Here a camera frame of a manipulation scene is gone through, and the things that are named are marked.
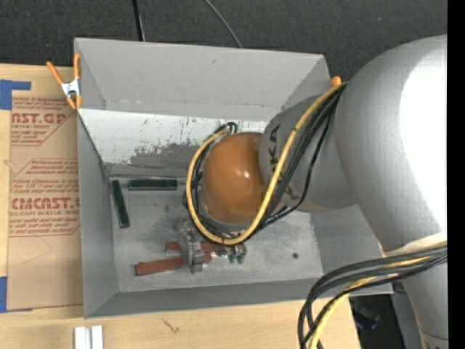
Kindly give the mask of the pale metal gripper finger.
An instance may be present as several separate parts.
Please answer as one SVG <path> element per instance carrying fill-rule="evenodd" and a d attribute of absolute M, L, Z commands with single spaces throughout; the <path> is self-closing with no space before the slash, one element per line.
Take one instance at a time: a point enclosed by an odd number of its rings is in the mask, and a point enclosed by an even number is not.
<path fill-rule="evenodd" d="M 194 241 L 194 238 L 193 236 L 190 236 L 190 235 L 181 236 L 179 238 L 181 254 L 185 262 L 185 265 L 188 268 L 193 267 L 193 249 L 192 249 L 193 241 Z"/>
<path fill-rule="evenodd" d="M 190 272 L 200 273 L 203 270 L 205 252 L 202 250 L 200 241 L 190 243 Z"/>

